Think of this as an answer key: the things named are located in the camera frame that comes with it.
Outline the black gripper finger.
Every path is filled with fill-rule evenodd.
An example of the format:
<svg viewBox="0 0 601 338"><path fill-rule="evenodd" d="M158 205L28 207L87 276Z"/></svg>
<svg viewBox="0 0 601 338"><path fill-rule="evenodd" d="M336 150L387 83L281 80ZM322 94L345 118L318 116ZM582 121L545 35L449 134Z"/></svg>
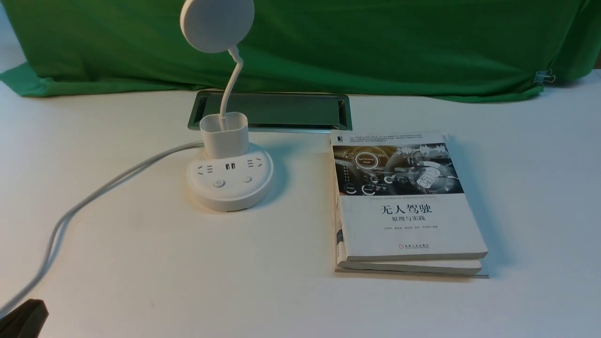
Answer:
<svg viewBox="0 0 601 338"><path fill-rule="evenodd" d="M43 300L29 299L0 320L2 338L37 338L49 312Z"/></svg>

